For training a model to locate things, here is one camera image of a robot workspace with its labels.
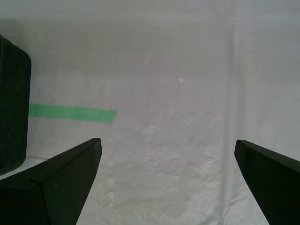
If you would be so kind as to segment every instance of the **white fabric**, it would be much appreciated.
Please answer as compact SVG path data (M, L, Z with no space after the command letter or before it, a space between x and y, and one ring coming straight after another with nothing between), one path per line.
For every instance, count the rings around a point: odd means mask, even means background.
M101 137L79 225L266 225L237 139L300 159L300 1L1 0L32 59L30 102L118 110L29 118L19 170Z

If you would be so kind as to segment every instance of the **green tape strip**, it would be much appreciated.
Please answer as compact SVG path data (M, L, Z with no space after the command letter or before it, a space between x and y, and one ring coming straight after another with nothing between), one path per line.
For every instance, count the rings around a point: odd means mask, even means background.
M29 116L34 117L112 123L116 115L116 110L69 107L59 105L29 105Z

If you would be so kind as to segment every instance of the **white backdrop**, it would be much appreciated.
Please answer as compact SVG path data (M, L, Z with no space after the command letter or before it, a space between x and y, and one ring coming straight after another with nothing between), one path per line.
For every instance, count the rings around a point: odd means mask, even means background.
M0 0L0 34L32 59L30 103L118 111L113 124L30 117L15 172L101 137L78 225L266 225L233 152L247 139L300 160L299 12L298 0Z

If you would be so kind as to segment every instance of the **black plastic part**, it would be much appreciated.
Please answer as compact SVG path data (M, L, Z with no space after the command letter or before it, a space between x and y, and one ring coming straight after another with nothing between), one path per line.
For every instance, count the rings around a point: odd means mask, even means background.
M26 157L30 57L0 35L0 175Z
M234 154L269 224L300 224L300 162L244 140Z
M93 138L1 180L0 224L75 225L101 154L101 141Z

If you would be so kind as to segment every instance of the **black object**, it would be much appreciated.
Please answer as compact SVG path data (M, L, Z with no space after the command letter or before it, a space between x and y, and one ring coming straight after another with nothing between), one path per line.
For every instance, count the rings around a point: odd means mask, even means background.
M75 225L97 174L93 138L0 181L1 225Z
M234 154L269 224L300 224L300 162L244 140Z
M0 35L0 175L26 157L30 57Z

